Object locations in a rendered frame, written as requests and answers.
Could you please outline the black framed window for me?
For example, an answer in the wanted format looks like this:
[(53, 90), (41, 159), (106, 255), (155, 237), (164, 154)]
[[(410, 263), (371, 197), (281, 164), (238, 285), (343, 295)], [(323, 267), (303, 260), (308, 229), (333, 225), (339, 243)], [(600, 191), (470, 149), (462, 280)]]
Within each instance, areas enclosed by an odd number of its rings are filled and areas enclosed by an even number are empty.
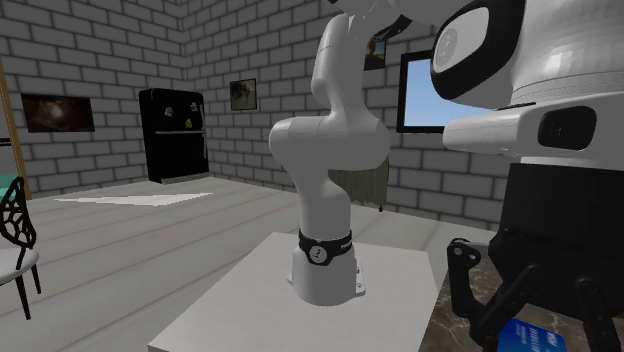
[(449, 121), (489, 112), (441, 98), (430, 76), (431, 50), (401, 55), (398, 133), (442, 134)]

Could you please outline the light grey robot stand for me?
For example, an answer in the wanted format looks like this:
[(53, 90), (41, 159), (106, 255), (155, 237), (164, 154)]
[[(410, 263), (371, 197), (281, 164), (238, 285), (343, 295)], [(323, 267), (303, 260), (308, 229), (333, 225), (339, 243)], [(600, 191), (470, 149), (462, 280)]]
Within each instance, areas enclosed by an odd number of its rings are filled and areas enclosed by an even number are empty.
[(272, 233), (148, 352), (418, 352), (438, 297), (426, 252), (356, 244), (364, 295), (321, 307), (287, 281), (296, 244)]

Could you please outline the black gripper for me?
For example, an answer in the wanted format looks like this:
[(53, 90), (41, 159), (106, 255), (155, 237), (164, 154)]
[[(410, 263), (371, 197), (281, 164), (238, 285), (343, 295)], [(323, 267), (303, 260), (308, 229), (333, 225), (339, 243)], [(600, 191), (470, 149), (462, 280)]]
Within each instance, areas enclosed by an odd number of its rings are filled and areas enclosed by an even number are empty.
[(624, 313), (624, 171), (511, 164), (488, 251), (503, 283), (483, 305), (469, 279), (481, 253), (463, 238), (447, 246), (452, 310), (482, 352), (497, 352), (528, 301), (582, 316), (591, 352), (622, 352), (611, 315)]

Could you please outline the dark wide wall picture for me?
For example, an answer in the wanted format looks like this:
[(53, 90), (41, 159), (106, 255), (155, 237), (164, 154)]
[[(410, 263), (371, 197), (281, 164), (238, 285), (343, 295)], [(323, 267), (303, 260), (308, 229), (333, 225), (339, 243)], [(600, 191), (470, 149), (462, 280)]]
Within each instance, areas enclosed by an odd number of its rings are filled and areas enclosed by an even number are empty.
[(90, 99), (87, 97), (21, 94), (27, 129), (42, 132), (94, 132)]

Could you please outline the small dark wall picture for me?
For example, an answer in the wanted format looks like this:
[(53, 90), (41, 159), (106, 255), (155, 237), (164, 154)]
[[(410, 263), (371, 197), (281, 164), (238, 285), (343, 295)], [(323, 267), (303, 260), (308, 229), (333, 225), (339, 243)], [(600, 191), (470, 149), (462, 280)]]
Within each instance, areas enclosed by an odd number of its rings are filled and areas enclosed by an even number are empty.
[(257, 108), (255, 78), (230, 83), (230, 105), (232, 111), (255, 110)]

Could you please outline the black chair with white seat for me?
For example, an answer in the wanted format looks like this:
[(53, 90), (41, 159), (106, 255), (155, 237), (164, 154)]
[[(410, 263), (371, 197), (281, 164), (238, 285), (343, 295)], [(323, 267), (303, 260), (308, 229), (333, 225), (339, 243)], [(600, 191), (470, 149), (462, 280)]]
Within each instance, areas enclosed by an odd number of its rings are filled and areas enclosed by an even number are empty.
[(11, 182), (0, 200), (0, 235), (13, 244), (12, 248), (0, 248), (0, 286), (9, 282), (16, 284), (25, 318), (30, 320), (24, 275), (32, 273), (36, 291), (41, 294), (37, 268), (40, 255), (34, 249), (37, 232), (27, 208), (25, 181), (20, 176)]

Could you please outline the beige fringed cloth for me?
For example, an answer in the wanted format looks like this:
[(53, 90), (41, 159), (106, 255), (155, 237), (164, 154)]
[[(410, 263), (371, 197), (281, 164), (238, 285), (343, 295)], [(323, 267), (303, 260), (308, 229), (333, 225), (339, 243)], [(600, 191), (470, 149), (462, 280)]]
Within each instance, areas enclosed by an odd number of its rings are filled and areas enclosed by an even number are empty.
[(380, 212), (383, 211), (387, 198), (389, 158), (374, 169), (329, 170), (328, 176), (348, 194), (352, 202), (374, 203)]

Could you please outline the wooden post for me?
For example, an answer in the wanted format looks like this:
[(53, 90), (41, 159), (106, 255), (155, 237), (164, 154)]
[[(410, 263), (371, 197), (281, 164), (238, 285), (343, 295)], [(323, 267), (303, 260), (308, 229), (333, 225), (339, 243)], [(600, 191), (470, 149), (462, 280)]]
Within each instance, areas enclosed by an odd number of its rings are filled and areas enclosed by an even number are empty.
[(3, 108), (3, 114), (5, 117), (5, 122), (8, 131), (8, 140), (9, 145), (12, 149), (12, 154), (14, 157), (17, 174), (24, 179), (24, 191), (25, 197), (27, 200), (32, 199), (32, 194), (28, 182), (28, 177), (26, 175), (26, 169), (24, 165), (23, 155), (21, 151), (21, 145), (19, 140), (19, 135), (17, 133), (17, 129), (15, 126), (15, 119), (11, 104), (11, 99), (9, 95), (8, 85), (6, 81), (6, 76), (4, 72), (4, 66), (2, 59), (0, 58), (0, 102)]

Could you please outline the blue flat box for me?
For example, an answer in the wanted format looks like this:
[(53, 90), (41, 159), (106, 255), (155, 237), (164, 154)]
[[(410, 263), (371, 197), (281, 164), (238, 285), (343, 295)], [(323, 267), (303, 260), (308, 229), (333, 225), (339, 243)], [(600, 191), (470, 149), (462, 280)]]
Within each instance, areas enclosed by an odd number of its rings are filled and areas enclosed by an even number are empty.
[(499, 332), (497, 352), (567, 352), (563, 337), (512, 318)]

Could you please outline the black refrigerator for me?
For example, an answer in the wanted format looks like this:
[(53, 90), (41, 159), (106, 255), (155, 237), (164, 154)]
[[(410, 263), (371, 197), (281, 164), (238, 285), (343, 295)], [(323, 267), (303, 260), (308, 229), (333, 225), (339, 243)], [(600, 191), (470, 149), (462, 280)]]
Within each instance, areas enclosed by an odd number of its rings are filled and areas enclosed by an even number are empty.
[(139, 92), (148, 179), (174, 183), (209, 173), (204, 98), (163, 88)]

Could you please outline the portrait wall picture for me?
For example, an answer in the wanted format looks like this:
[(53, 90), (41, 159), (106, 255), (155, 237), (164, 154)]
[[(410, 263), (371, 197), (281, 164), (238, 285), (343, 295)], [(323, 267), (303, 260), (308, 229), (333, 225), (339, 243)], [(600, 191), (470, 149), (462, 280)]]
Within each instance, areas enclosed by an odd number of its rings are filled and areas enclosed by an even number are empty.
[(388, 30), (375, 34), (368, 42), (364, 70), (377, 70), (385, 67), (386, 41)]

